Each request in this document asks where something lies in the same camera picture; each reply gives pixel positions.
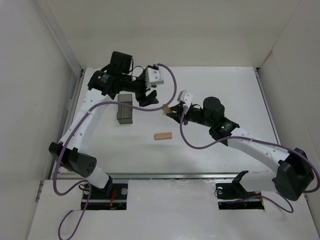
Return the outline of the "dark transparent plastic bin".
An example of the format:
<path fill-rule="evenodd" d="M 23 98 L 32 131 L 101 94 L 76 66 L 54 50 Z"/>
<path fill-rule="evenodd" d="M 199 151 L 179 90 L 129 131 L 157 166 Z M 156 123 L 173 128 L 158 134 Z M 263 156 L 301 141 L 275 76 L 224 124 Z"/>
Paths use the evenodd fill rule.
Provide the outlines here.
<path fill-rule="evenodd" d="M 119 94 L 117 96 L 119 103 L 133 105 L 132 94 Z M 133 109 L 129 106 L 118 105 L 116 119 L 120 125 L 130 125 L 133 123 Z"/>

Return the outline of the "thin wood block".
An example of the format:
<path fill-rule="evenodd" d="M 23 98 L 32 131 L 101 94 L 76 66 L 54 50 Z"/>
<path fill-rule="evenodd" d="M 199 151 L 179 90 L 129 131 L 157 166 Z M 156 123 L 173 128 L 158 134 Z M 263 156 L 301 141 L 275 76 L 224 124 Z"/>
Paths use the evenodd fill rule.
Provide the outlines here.
<path fill-rule="evenodd" d="M 162 111 L 163 111 L 164 114 L 173 113 L 173 111 L 168 106 L 162 108 Z"/>

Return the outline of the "long rectangular wood block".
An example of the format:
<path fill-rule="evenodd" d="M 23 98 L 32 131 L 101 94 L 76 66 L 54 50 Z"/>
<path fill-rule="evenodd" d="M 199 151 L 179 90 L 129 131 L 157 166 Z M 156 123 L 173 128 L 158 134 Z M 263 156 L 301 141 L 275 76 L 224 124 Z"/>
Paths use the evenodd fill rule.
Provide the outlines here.
<path fill-rule="evenodd" d="M 170 140 L 172 139 L 173 135 L 171 132 L 162 132 L 162 133 L 155 133 L 154 140 L 155 141 L 162 141 L 162 140 Z"/>

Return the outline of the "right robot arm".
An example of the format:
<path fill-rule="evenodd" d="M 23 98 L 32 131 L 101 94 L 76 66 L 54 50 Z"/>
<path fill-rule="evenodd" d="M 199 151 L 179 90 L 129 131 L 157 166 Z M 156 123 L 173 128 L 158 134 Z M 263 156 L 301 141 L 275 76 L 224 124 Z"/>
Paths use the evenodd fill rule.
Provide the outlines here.
<path fill-rule="evenodd" d="M 192 97 L 181 96 L 179 104 L 167 107 L 165 114 L 182 127 L 189 122 L 209 128 L 214 143 L 239 150 L 268 167 L 266 172 L 241 171 L 233 180 L 216 183 L 216 193 L 222 200 L 252 198 L 257 192 L 276 192 L 297 201 L 307 193 L 313 180 L 320 175 L 310 163 L 306 153 L 276 143 L 255 138 L 239 124 L 225 117 L 225 107 L 216 97 L 207 97 L 202 106 L 192 104 Z"/>

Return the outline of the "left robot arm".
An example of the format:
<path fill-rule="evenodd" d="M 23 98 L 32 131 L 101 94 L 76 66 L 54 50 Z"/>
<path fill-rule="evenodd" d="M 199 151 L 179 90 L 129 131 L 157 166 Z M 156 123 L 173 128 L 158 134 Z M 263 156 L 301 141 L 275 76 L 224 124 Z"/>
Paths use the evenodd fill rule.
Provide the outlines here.
<path fill-rule="evenodd" d="M 148 111 L 147 106 L 158 104 L 155 88 L 163 83 L 158 64 L 148 65 L 139 76 L 132 75 L 133 57 L 114 51 L 108 65 L 96 70 L 91 76 L 83 104 L 69 129 L 57 142 L 52 142 L 49 152 L 58 167 L 78 174 L 90 185 L 107 192 L 112 178 L 97 166 L 97 159 L 87 154 L 92 135 L 104 111 L 116 105 L 115 97 L 120 92 L 135 95 L 138 110 Z"/>

